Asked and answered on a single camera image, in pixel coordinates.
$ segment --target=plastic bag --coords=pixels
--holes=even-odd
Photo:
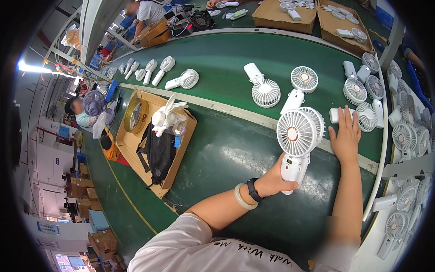
[[[75,24],[67,29],[67,33],[60,43],[64,46],[72,46],[75,49],[81,50],[79,30]]]
[[[101,133],[103,132],[104,127],[106,126],[106,117],[107,113],[103,111],[100,116],[98,116],[97,121],[94,124],[94,140],[98,140],[101,138]]]

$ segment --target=orange cloth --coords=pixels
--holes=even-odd
[[[109,160],[116,161],[118,159],[119,149],[112,143],[112,146],[110,146],[108,150],[103,149],[103,153]]]

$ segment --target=black watch strap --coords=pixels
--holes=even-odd
[[[256,202],[260,202],[261,200],[263,200],[264,198],[261,198],[258,195],[257,190],[254,187],[254,182],[258,180],[258,178],[251,178],[250,180],[248,180],[246,182],[246,184],[248,185],[248,191],[249,191],[249,195],[252,197],[252,199],[254,199]]]

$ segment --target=white shirt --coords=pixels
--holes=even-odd
[[[141,1],[139,3],[137,19],[139,21],[145,21],[147,26],[149,26],[150,24],[160,20],[165,13],[164,6],[152,1]]]
[[[182,214],[137,251],[127,272],[303,271],[285,254],[234,239],[211,239],[211,229],[201,218]],[[331,252],[336,251],[329,251],[328,265],[316,264],[312,272],[350,270],[352,257],[343,258],[341,250],[340,257],[334,258]]]

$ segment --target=black bag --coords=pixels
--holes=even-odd
[[[157,137],[152,130],[153,126],[151,122],[147,126],[142,136],[142,141],[137,146],[136,153],[139,156],[145,172],[151,170],[153,184],[161,185],[175,157],[175,136],[169,133],[163,133],[161,137]],[[145,147],[141,148],[145,138],[147,138]],[[141,153],[147,155],[149,167]]]

